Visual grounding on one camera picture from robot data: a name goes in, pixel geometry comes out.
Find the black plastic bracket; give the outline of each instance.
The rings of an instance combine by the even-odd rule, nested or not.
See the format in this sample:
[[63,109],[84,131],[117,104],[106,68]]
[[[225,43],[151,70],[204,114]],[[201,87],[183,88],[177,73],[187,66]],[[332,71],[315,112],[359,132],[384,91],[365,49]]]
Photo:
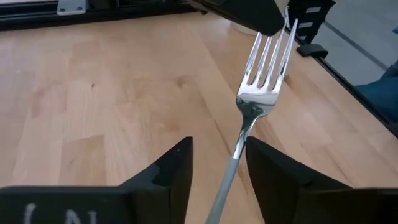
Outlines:
[[398,222],[398,189],[352,189],[254,137],[246,159],[266,224]]
[[117,187],[5,187],[0,223],[183,224],[192,162],[193,141],[186,137]]
[[200,11],[213,12],[262,34],[272,36],[284,27],[284,18],[274,0],[187,0]]
[[305,44],[300,47],[297,47],[296,50],[302,57],[316,57],[316,58],[323,58],[325,59],[328,55],[328,51],[324,49],[319,44]]

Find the metal frame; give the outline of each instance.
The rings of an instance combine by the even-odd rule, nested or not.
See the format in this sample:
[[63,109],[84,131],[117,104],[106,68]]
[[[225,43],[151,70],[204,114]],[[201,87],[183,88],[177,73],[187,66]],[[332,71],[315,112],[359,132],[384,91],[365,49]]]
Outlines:
[[[0,4],[0,31],[64,26],[87,22],[113,21],[147,16],[159,16],[197,11],[186,0],[88,0],[85,14],[57,15],[57,1]],[[305,44],[296,37],[296,42]],[[370,102],[355,90],[323,58],[314,59],[333,76],[352,96],[398,138],[398,124],[393,124],[380,114]]]

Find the wood grain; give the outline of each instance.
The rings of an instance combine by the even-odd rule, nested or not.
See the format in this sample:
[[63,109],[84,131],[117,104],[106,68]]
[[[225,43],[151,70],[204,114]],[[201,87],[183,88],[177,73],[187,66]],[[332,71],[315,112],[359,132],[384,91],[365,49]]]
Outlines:
[[[118,185],[193,136],[187,223],[204,223],[254,41],[229,24],[182,14],[0,33],[0,185]],[[398,186],[398,140],[313,59],[293,52],[288,72],[252,134],[354,187]],[[262,223],[244,160],[222,223]]]

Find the metal fork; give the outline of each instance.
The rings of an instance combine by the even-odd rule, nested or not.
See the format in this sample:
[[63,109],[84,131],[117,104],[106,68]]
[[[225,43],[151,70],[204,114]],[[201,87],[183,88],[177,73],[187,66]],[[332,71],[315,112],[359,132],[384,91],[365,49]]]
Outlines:
[[[286,26],[289,26],[289,19],[287,16],[285,19],[285,27]],[[285,72],[287,64],[289,62],[290,52],[292,50],[296,30],[297,19],[295,20],[294,25],[291,28],[290,37],[284,49],[279,69],[277,71],[275,85],[271,85],[271,78],[272,74],[274,73],[277,56],[280,51],[280,45],[282,43],[284,29],[281,30],[279,38],[277,39],[276,45],[272,52],[272,57],[270,59],[267,72],[265,74],[266,77],[263,85],[260,83],[260,80],[263,76],[264,64],[266,62],[268,51],[271,46],[272,37],[267,38],[264,50],[261,54],[257,71],[255,73],[254,81],[252,83],[249,83],[249,77],[254,66],[254,62],[256,60],[256,56],[259,51],[262,39],[262,34],[260,32],[257,33],[257,37],[254,41],[249,60],[244,70],[244,76],[239,87],[238,94],[236,96],[236,105],[243,115],[241,132],[236,143],[235,152],[231,158],[231,161],[229,162],[228,170],[224,175],[224,179],[221,183],[220,189],[218,190],[216,200],[207,218],[206,224],[217,224],[220,222],[221,214],[224,209],[229,189],[231,188],[231,184],[234,179],[236,170],[238,169],[238,164],[242,156],[243,148],[246,145],[246,138],[251,132],[257,119],[263,116],[267,116],[272,111],[272,109],[274,109],[280,93],[280,89],[282,87],[282,82],[285,77]]]

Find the fork handle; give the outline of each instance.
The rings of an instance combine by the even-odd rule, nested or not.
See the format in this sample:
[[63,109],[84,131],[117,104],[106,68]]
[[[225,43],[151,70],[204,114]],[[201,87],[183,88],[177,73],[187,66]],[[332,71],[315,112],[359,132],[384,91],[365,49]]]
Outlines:
[[223,213],[226,197],[228,196],[229,189],[231,188],[232,181],[234,180],[236,170],[238,169],[239,158],[231,158],[228,170],[224,175],[221,187],[218,190],[217,198],[214,201],[210,214],[207,217],[206,224],[219,224],[221,214]]

